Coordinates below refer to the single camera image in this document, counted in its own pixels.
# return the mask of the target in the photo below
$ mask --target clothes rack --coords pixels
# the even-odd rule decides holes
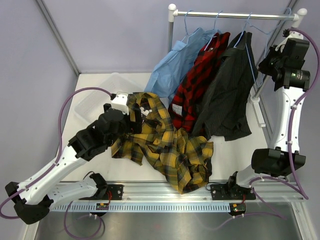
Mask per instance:
[[[307,10],[305,8],[301,8],[297,13],[292,15],[274,15],[274,14],[250,14],[250,13],[225,13],[225,12],[198,12],[198,11],[179,11],[177,6],[171,3],[168,7],[169,9],[169,30],[168,30],[168,52],[172,49],[172,41],[173,41],[173,33],[174,33],[174,22],[175,17],[185,16],[188,17],[206,17],[206,18],[228,18],[228,19],[247,19],[250,16],[250,19],[261,19],[261,20],[290,20],[293,21],[292,27],[299,27],[301,21],[304,16],[307,14]]]

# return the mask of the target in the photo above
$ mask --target clothes hanger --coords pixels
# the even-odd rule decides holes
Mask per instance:
[[[247,20],[245,21],[244,27],[242,28],[241,35],[240,35],[240,37],[239,37],[238,41],[236,41],[235,45],[233,46],[233,48],[234,48],[234,49],[237,47],[237,45],[238,45],[238,43],[240,42],[240,40],[241,40],[242,36],[244,35],[244,32],[245,32],[245,30],[246,30],[246,27],[247,27],[248,21],[249,21],[249,19],[250,19],[250,17],[251,17],[251,14],[252,14],[252,12],[249,14],[249,16],[248,16]]]
[[[219,16],[219,14],[222,13],[222,12],[223,12],[223,11],[221,10],[221,11],[215,16],[213,29],[216,29],[216,21],[217,21],[217,18],[218,18],[218,16]],[[209,42],[207,43],[207,45],[205,46],[204,51],[207,50],[207,48],[208,48],[208,46],[210,45],[212,39],[215,38],[215,37],[216,37],[216,36],[213,36],[213,37],[210,39],[210,41],[209,41]]]
[[[284,14],[286,13],[287,10],[289,10],[288,16],[290,16],[291,13],[292,13],[292,10],[291,10],[290,7],[287,7],[287,8],[284,10]],[[250,28],[255,28],[255,29],[259,30],[261,33],[263,33],[263,34],[265,34],[265,35],[268,36],[268,37],[266,38],[265,48],[264,48],[264,57],[266,57],[266,56],[267,56],[267,52],[268,52],[268,42],[269,42],[270,36],[271,36],[271,34],[280,26],[280,24],[282,24],[282,21],[279,22],[279,23],[275,26],[275,28],[273,28],[273,29],[272,29],[271,31],[269,31],[269,32],[264,32],[264,31],[261,30],[260,28],[252,25],[252,24],[249,22],[249,18],[246,20],[246,24],[249,24],[249,27],[250,27]],[[245,43],[245,49],[246,49],[246,54],[248,55],[248,59],[249,59],[249,63],[250,63],[250,68],[251,68],[251,73],[252,73],[252,77],[253,77],[254,84],[255,84],[258,88],[260,88],[261,85],[262,85],[262,83],[263,83],[263,81],[261,81],[260,85],[257,84],[257,80],[256,80],[256,78],[255,78],[254,69],[253,69],[253,66],[252,66],[252,63],[251,63],[251,59],[250,59],[250,55],[249,55],[249,50],[248,50],[247,43]]]
[[[187,22],[186,22],[186,18],[187,18],[187,15],[188,15],[188,13],[189,13],[189,12],[193,12],[193,10],[189,10],[189,11],[187,11],[187,12],[186,12],[186,14],[184,15],[184,29],[185,29],[185,36],[184,36],[184,38],[181,40],[181,42],[183,42],[183,41],[185,40],[185,38],[186,38],[186,37],[188,37],[188,38],[189,38],[189,36],[191,35],[191,34],[189,34],[189,33],[188,33]]]

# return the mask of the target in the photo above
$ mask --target dark gray shirt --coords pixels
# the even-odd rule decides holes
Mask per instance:
[[[241,33],[230,42],[220,56],[221,66],[197,109],[198,118],[192,131],[194,136],[198,136],[202,128],[205,129],[207,139],[215,135],[224,136],[226,141],[232,141],[251,134],[246,117],[246,105],[254,79],[247,50],[255,78],[258,76],[258,70],[251,48],[252,33],[244,32],[234,48],[240,36]]]

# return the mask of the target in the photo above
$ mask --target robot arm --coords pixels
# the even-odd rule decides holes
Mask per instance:
[[[231,200],[255,199],[250,182],[256,177],[286,177],[291,174],[288,153],[288,132],[292,129],[292,158],[294,169],[301,168],[306,157],[299,153],[299,123],[303,100],[296,101],[309,89],[310,73],[302,70],[304,57],[309,42],[297,32],[284,31],[286,39],[278,46],[270,47],[269,54],[259,64],[259,71],[272,77],[278,103],[278,117],[268,148],[256,149],[251,158],[251,165],[235,172],[226,184],[212,185],[211,194],[219,193]],[[292,125],[289,125],[291,109],[296,108]]]
[[[87,128],[80,130],[69,140],[63,149],[61,157],[49,162],[35,175],[20,183],[10,182],[5,190],[8,196],[24,189],[12,200],[17,215],[26,223],[33,224],[44,218],[55,207],[73,200],[94,197],[101,199],[107,192],[108,185],[99,173],[91,174],[83,181],[68,184],[63,187],[56,185],[76,168],[91,161],[96,155],[105,152],[118,137],[124,134],[141,133],[142,118],[140,109],[134,109],[135,121],[130,121],[128,94],[118,92],[113,94],[111,104],[103,106],[98,120]],[[28,184],[45,173],[53,164],[55,167],[30,188]]]

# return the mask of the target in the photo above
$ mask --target white wall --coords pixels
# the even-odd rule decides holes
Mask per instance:
[[[81,72],[146,72],[166,55],[168,5],[181,11],[280,14],[289,0],[44,0]],[[234,38],[244,19],[218,19]],[[277,21],[253,20],[269,31]],[[188,30],[213,28],[213,18],[188,17]],[[260,57],[265,36],[251,28],[253,52]],[[185,35],[184,17],[175,20],[174,42]]]
[[[308,14],[303,19],[299,29],[308,33],[320,48],[320,1],[318,0],[300,0],[294,11],[300,8],[307,8]],[[317,70],[317,58],[313,47],[310,45],[305,57],[304,70],[311,73],[311,79],[314,79]],[[274,84],[269,80],[268,85],[263,90],[263,103],[268,113],[268,119],[272,126],[275,125],[277,110],[276,101],[273,92]],[[308,212],[314,224],[317,236],[320,237],[320,158],[319,158],[319,140],[320,140],[320,83],[313,92],[305,99],[302,108],[301,122],[299,129],[300,154],[306,156],[305,166],[297,171],[305,192],[309,196],[307,201]]]
[[[36,173],[57,151],[57,118],[76,75],[33,0],[0,0],[0,202],[5,185]],[[3,212],[14,216],[13,203]],[[0,239],[25,224],[0,218]]]

